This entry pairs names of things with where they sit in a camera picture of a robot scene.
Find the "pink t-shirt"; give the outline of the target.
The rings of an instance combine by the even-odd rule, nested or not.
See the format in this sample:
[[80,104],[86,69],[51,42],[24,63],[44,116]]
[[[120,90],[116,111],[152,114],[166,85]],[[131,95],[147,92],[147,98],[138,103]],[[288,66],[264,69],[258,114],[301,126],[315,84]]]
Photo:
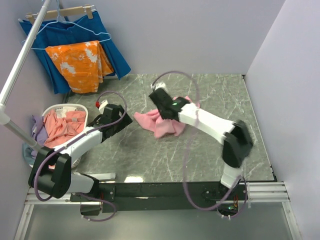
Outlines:
[[156,139],[166,135],[179,136],[185,130],[186,124],[173,119],[162,119],[158,109],[146,113],[135,112],[133,118],[144,130],[153,132]]

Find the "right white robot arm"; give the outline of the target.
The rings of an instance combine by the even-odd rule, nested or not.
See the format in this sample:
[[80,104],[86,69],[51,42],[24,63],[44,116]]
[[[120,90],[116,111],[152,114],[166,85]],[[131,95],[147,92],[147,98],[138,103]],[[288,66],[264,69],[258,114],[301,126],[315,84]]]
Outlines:
[[219,193],[226,200],[232,199],[237,194],[234,182],[242,174],[243,161],[253,148],[253,140],[245,122],[220,118],[184,97],[172,99],[163,88],[154,90],[149,98],[164,120],[176,120],[194,126],[222,145],[224,168]]

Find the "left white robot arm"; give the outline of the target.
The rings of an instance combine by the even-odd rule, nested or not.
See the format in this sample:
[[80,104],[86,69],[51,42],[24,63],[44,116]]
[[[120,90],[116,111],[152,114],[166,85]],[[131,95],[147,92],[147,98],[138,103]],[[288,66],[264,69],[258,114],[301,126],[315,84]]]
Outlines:
[[37,155],[28,184],[40,201],[40,192],[59,199],[65,194],[82,194],[88,201],[100,195],[99,180],[87,174],[73,173],[72,163],[86,152],[119,133],[132,123],[126,107],[107,104],[104,112],[91,122],[83,133],[58,149],[42,147]]

